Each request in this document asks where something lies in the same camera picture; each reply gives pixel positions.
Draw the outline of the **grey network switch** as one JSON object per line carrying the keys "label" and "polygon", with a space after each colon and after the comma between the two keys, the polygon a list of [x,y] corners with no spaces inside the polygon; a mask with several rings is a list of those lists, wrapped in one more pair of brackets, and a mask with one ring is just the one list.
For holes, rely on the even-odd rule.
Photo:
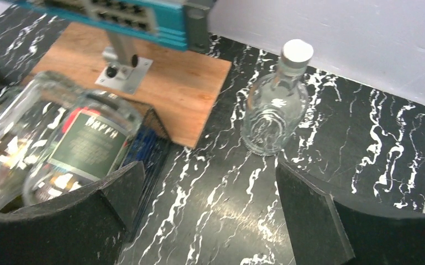
{"label": "grey network switch", "polygon": [[52,0],[11,4],[178,51],[205,52],[215,1]]}

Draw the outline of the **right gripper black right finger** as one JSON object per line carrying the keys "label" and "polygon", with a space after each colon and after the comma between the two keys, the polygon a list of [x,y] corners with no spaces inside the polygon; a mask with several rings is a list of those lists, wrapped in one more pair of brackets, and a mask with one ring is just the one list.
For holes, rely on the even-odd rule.
{"label": "right gripper black right finger", "polygon": [[285,163],[275,176],[297,264],[425,264],[425,213],[365,199]]}

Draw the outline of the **clear bottle with white cap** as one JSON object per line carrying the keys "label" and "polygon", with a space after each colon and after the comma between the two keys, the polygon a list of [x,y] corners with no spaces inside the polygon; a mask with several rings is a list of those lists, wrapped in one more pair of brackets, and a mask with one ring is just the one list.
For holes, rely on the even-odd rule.
{"label": "clear bottle with white cap", "polygon": [[301,39],[287,41],[275,72],[259,78],[251,87],[240,134],[252,153],[279,153],[303,120],[308,109],[303,76],[313,54],[309,43]]}

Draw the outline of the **clear bottle with dark label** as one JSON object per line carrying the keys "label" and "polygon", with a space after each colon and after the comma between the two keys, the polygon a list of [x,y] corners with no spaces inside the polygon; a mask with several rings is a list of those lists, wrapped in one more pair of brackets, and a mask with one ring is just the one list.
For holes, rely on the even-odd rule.
{"label": "clear bottle with dark label", "polygon": [[27,176],[24,205],[56,198],[119,169],[142,123],[127,100],[102,90],[85,92]]}

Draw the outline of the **wooden board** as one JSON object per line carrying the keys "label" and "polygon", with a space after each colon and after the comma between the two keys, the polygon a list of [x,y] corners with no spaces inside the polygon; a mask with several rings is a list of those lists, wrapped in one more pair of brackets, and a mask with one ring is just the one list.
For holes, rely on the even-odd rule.
{"label": "wooden board", "polygon": [[[133,40],[133,44],[153,64],[134,93],[109,92],[152,105],[174,143],[196,147],[231,63],[143,40]],[[95,81],[106,65],[101,53],[108,45],[101,29],[70,23],[31,73],[53,70],[85,88],[99,89]]]}

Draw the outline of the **clear bottle with cork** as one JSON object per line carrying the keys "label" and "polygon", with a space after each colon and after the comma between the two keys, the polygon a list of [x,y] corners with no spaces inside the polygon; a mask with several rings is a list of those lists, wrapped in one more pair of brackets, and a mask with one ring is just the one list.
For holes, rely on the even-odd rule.
{"label": "clear bottle with cork", "polygon": [[55,71],[11,87],[0,104],[0,211],[21,196],[29,171],[84,88]]}

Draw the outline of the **grey metal bracket post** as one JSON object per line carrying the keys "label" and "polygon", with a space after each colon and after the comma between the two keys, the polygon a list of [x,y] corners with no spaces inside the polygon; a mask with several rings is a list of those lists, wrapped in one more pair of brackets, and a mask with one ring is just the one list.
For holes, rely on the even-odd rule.
{"label": "grey metal bracket post", "polygon": [[133,39],[129,36],[106,31],[110,46],[105,47],[102,57],[106,66],[95,84],[134,94],[140,87],[153,60],[140,57]]}

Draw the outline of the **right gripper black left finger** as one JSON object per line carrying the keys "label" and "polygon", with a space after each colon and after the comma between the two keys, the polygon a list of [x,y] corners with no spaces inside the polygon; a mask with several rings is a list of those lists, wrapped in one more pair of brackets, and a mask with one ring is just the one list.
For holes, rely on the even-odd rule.
{"label": "right gripper black left finger", "polygon": [[144,165],[0,214],[0,264],[114,264],[135,233]]}

